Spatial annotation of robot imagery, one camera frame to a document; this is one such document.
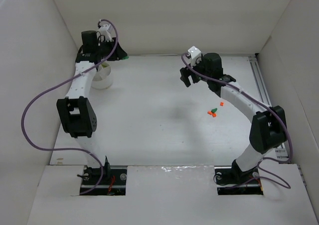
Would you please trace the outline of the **lime green lego brick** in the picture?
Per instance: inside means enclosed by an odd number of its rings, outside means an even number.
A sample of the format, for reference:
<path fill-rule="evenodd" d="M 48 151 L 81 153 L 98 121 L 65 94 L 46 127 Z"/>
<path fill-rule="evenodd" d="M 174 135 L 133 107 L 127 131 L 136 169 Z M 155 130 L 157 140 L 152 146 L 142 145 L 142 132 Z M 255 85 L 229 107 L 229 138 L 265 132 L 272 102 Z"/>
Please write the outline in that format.
<path fill-rule="evenodd" d="M 108 63 L 102 63 L 101 65 L 102 65 L 103 68 L 107 68 L 109 66 Z"/>

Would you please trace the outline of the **white divided round container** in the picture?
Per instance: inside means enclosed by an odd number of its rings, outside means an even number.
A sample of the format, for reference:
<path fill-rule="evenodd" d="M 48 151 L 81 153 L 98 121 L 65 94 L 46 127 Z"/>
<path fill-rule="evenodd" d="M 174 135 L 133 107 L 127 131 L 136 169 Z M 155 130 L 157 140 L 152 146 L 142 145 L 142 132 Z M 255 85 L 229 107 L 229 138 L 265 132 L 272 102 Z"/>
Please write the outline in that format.
<path fill-rule="evenodd" d="M 91 87 L 94 89 L 102 90 L 102 89 L 109 88 L 112 85 L 112 83 L 113 83 L 113 74 L 111 71 L 110 64 L 107 68 L 103 68 L 102 65 L 100 65 L 98 67 L 98 71 L 96 72 L 93 78 Z"/>

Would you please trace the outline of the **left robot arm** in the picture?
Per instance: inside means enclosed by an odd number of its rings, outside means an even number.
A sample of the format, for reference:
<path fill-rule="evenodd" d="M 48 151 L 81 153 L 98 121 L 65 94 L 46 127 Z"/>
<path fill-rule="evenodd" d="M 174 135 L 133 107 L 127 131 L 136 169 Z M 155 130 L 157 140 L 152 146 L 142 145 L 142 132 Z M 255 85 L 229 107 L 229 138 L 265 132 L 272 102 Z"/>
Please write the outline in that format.
<path fill-rule="evenodd" d="M 86 153 L 87 171 L 90 176 L 106 175 L 109 163 L 102 154 L 95 138 L 97 116 L 89 101 L 94 77 L 107 69 L 107 61 L 122 60 L 127 56 L 109 29 L 87 30 L 81 33 L 82 46 L 75 60 L 75 78 L 69 91 L 56 106 L 62 128 Z"/>

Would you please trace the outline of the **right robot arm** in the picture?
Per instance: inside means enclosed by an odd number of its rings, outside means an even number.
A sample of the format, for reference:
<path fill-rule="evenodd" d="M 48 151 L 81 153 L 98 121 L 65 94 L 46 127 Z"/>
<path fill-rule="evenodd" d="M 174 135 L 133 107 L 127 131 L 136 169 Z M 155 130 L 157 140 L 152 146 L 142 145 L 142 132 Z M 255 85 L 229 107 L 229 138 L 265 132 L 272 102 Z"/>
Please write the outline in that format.
<path fill-rule="evenodd" d="M 184 84 L 189 87 L 204 81 L 212 92 L 231 103 L 251 123 L 249 145 L 232 162 L 230 171 L 221 175 L 229 184 L 245 184 L 244 178 L 267 159 L 269 151 L 284 142 L 291 143 L 285 111 L 280 106 L 272 107 L 256 100 L 240 87 L 235 78 L 224 74 L 219 54 L 195 53 L 191 49 L 181 56 L 182 62 L 187 59 L 190 63 L 185 63 L 180 70 Z"/>

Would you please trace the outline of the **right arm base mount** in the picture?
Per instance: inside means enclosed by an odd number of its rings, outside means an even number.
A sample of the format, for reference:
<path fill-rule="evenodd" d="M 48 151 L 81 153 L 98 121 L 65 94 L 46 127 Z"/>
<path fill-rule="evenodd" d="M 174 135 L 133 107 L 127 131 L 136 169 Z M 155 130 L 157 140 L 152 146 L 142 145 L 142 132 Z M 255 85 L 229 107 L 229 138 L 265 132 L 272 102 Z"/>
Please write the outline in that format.
<path fill-rule="evenodd" d="M 217 194 L 220 196 L 263 195 L 257 168 L 238 176 L 229 166 L 214 167 L 214 172 L 213 180 L 217 186 Z"/>

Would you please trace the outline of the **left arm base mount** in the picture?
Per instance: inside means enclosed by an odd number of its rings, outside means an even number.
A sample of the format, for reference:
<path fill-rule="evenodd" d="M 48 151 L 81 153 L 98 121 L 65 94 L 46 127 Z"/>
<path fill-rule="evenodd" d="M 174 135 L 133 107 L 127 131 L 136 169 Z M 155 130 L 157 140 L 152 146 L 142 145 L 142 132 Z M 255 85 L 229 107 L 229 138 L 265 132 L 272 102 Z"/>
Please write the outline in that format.
<path fill-rule="evenodd" d="M 80 195 L 83 196 L 124 196 L 126 194 L 127 166 L 111 166 L 106 175 L 100 179 L 101 169 L 85 167 L 81 178 Z"/>

